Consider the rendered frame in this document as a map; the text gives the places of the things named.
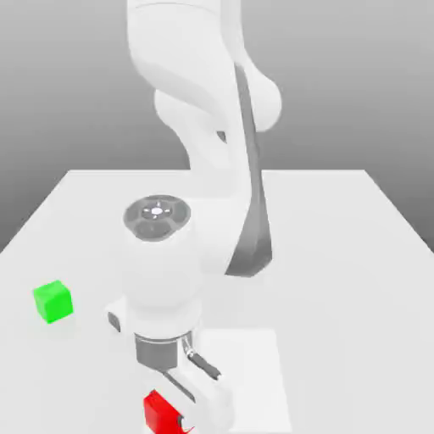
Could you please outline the small green cube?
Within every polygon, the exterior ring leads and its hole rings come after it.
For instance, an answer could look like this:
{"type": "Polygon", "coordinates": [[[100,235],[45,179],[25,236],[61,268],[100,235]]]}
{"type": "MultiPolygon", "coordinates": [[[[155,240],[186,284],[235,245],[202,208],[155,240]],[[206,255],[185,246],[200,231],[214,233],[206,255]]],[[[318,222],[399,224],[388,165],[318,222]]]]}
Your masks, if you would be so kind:
{"type": "Polygon", "coordinates": [[[70,290],[62,281],[52,281],[33,290],[39,315],[52,324],[74,312],[70,290]]]}

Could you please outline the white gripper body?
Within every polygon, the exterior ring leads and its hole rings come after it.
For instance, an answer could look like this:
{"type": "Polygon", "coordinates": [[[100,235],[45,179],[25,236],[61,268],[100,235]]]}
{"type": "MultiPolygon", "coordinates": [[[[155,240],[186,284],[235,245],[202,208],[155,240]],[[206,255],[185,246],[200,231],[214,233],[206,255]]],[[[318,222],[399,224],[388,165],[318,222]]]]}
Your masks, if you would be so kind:
{"type": "Polygon", "coordinates": [[[150,374],[156,389],[183,417],[190,434],[229,434],[235,421],[231,388],[223,376],[213,379],[191,361],[150,374]]]}

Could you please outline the small red cube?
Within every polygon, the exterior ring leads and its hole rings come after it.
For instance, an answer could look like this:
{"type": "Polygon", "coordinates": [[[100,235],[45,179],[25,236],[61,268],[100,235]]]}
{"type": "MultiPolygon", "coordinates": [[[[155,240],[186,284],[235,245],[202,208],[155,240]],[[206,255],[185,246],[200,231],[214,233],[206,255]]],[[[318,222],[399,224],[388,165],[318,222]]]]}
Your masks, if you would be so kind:
{"type": "Polygon", "coordinates": [[[190,434],[194,429],[184,426],[184,416],[155,389],[143,399],[143,408],[153,434],[190,434]]]}

